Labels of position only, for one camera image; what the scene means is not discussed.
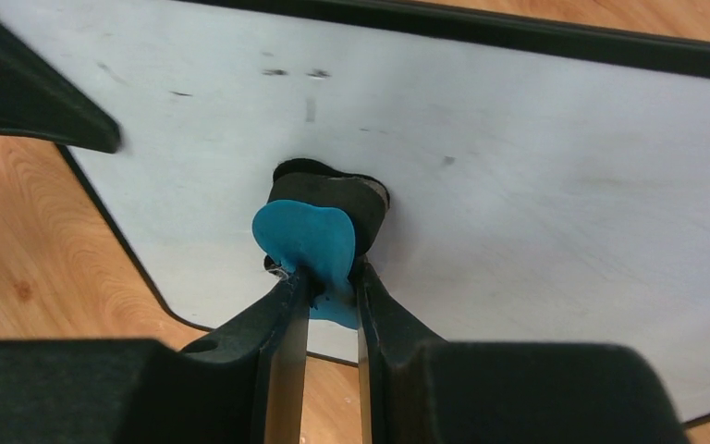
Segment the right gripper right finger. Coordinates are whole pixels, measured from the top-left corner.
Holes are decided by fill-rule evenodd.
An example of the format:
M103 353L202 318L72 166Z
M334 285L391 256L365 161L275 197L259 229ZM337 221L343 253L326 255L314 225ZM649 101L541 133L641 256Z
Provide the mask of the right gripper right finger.
M354 273L367 443L685 443L653 368L616 344L448 341Z

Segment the white whiteboard black frame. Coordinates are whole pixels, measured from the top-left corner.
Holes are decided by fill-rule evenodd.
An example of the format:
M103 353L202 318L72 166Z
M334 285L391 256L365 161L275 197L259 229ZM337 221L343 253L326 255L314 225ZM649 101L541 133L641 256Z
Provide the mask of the white whiteboard black frame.
M370 251L446 339L616 342L710 413L710 80L176 1L0 1L119 124L71 149L170 311L275 284L251 221L296 157L384 183Z

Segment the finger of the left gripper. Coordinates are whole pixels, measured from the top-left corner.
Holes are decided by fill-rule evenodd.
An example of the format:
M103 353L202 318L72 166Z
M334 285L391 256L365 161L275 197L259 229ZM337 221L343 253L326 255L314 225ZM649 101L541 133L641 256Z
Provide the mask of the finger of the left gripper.
M0 135L109 154L121 143L116 121L1 23Z

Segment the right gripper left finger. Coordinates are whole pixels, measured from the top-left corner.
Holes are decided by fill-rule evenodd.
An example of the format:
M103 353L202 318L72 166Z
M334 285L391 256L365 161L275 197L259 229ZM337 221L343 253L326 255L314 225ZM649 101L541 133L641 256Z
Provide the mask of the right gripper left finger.
M300 269L179 351L0 340L0 443L296 443L312 293Z

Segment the blue black whiteboard eraser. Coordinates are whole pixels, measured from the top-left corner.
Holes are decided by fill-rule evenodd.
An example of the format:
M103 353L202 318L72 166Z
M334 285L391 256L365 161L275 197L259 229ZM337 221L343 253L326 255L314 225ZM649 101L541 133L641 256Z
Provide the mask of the blue black whiteboard eraser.
M349 276L371 249L390 208L378 179L294 158L273 173L266 204L252 222L267 270L289 276L310 272L310 317L347 329L358 326Z

